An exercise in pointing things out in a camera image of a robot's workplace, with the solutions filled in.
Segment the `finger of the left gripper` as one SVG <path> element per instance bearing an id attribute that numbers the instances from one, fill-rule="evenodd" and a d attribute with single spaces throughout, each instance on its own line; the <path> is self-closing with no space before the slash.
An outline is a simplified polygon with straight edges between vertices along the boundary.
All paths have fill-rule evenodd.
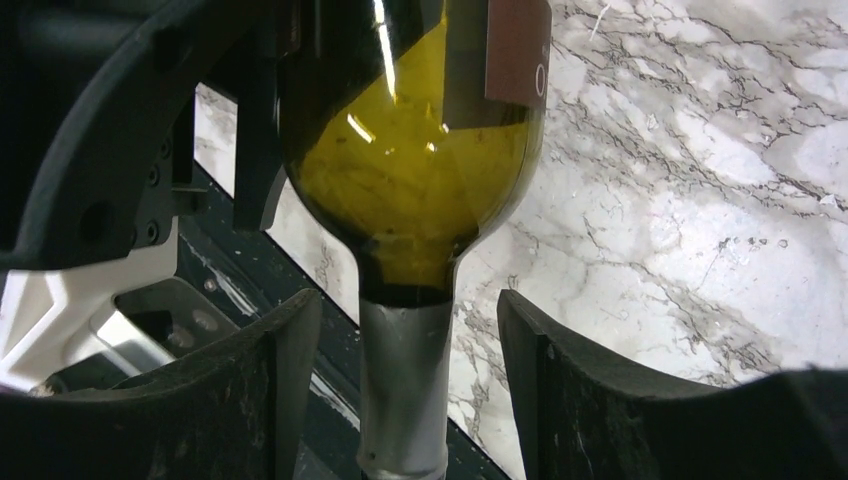
<path id="1" fill-rule="evenodd" d="M 237 104 L 233 226 L 271 227 L 287 180 L 280 145 L 278 65 L 299 49 L 299 3 L 270 1 L 215 66 L 212 86 Z"/>

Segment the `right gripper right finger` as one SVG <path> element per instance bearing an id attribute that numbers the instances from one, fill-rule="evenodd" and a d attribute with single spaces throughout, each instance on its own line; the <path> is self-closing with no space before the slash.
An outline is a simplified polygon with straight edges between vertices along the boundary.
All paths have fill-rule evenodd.
<path id="1" fill-rule="evenodd" d="M 497 318 L 530 479 L 843 479 L 847 374 L 717 388 L 641 365 L 503 291 Z"/>

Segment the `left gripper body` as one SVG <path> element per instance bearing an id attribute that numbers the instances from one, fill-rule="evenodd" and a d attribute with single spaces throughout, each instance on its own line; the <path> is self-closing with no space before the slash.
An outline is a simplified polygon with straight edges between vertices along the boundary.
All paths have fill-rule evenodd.
<path id="1" fill-rule="evenodd" d="M 121 259 L 196 85 L 265 16 L 261 1 L 1 5 L 1 267 Z"/>

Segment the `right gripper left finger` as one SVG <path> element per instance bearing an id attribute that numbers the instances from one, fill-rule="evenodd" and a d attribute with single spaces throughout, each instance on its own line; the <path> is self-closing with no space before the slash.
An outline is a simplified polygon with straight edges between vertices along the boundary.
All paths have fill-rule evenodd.
<path id="1" fill-rule="evenodd" d="M 5 479 L 289 479 L 321 299 L 304 289 L 235 334 L 108 390 L 1 397 Z"/>

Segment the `green wine bottle back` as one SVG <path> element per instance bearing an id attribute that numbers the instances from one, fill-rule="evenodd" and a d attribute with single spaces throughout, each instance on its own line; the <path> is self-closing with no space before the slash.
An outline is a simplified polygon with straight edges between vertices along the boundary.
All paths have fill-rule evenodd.
<path id="1" fill-rule="evenodd" d="M 552 9 L 299 1 L 291 23 L 285 170 L 358 267 L 357 461 L 367 479 L 441 479 L 458 264 L 536 170 Z"/>

